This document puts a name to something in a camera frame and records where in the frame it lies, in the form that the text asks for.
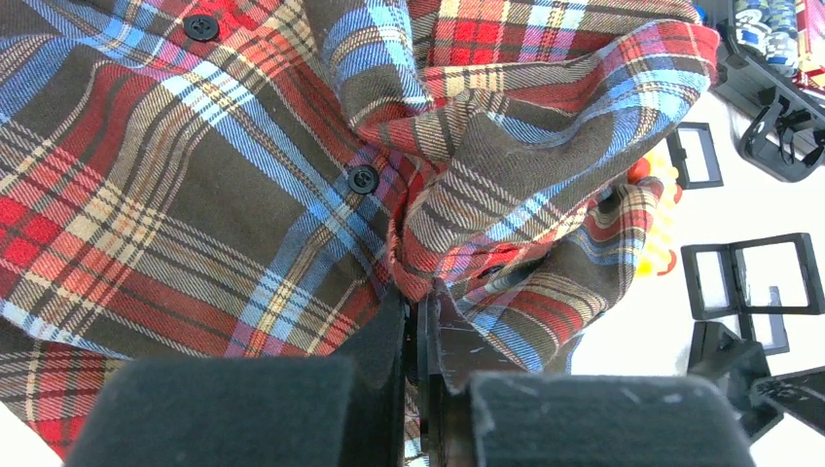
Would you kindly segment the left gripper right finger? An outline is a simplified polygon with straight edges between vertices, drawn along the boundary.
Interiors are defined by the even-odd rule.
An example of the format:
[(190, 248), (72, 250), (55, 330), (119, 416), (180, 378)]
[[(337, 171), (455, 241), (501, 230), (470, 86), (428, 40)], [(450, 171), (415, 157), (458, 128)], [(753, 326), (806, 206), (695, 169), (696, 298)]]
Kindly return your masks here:
[(420, 441), (433, 466), (749, 466), (721, 392), (698, 377), (524, 372), (444, 284), (417, 307)]

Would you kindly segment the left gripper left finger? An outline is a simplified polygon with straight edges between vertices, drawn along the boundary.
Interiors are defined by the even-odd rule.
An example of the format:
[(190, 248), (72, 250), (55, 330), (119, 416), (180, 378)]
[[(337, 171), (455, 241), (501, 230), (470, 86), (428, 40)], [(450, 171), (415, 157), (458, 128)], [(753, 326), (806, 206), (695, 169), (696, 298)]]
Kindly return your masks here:
[(403, 340), (395, 288), (325, 357), (134, 360), (104, 385), (70, 466), (399, 466)]

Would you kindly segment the plaid flannel shirt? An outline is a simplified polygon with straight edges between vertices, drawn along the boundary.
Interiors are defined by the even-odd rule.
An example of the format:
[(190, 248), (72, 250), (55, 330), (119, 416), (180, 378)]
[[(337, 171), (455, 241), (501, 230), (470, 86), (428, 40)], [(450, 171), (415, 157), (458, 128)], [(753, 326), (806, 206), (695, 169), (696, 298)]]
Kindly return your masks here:
[(627, 292), (688, 1), (5, 1), (1, 402), (59, 456), (151, 355), (325, 355), (443, 282), (531, 372)]

